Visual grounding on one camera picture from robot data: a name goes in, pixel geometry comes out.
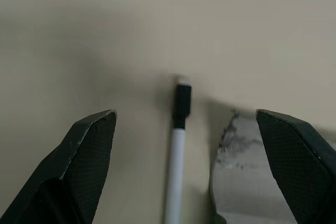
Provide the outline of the white marker with black cap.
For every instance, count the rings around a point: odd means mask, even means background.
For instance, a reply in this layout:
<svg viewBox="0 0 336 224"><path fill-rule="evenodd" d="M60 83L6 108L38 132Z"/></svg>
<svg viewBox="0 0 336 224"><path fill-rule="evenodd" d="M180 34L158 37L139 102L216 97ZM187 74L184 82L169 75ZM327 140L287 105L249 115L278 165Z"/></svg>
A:
<svg viewBox="0 0 336 224"><path fill-rule="evenodd" d="M188 78L176 80L172 109L172 135L167 181L164 224L180 224L186 119L191 113L192 85Z"/></svg>

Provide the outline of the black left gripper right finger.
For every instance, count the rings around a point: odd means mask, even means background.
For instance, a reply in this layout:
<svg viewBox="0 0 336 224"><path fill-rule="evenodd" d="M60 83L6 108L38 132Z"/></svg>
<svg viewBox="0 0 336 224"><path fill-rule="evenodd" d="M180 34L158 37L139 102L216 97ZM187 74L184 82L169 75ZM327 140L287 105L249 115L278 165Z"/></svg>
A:
<svg viewBox="0 0 336 224"><path fill-rule="evenodd" d="M336 150L308 122L268 110L256 120L271 173L298 224L336 224Z"/></svg>

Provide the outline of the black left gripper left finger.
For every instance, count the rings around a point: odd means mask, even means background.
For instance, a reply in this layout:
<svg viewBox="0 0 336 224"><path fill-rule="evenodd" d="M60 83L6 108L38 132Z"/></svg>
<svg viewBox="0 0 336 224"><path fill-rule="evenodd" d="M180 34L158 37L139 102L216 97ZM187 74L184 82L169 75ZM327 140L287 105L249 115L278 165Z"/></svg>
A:
<svg viewBox="0 0 336 224"><path fill-rule="evenodd" d="M0 224L92 224L106 182L117 113L75 122L36 167Z"/></svg>

